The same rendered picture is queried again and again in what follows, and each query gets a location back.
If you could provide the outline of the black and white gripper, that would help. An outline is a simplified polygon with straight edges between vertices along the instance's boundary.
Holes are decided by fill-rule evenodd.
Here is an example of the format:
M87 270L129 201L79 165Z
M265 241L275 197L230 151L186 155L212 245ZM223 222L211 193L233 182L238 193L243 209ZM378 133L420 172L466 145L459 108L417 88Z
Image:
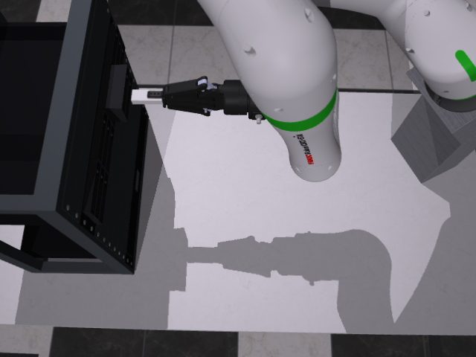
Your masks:
M209 117L222 110L225 115L247 115L248 92L240 80L209 83L208 77L166 84L163 90L132 90L132 104L163 104L163 107Z

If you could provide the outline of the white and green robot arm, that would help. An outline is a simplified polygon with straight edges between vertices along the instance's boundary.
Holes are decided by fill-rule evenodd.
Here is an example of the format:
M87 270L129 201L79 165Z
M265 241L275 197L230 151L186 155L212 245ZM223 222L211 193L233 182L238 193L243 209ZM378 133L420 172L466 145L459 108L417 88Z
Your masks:
M337 45L316 6L375 16L438 106L476 110L476 9L467 0L197 1L248 92L248 118L275 128L303 180L325 181L341 164Z

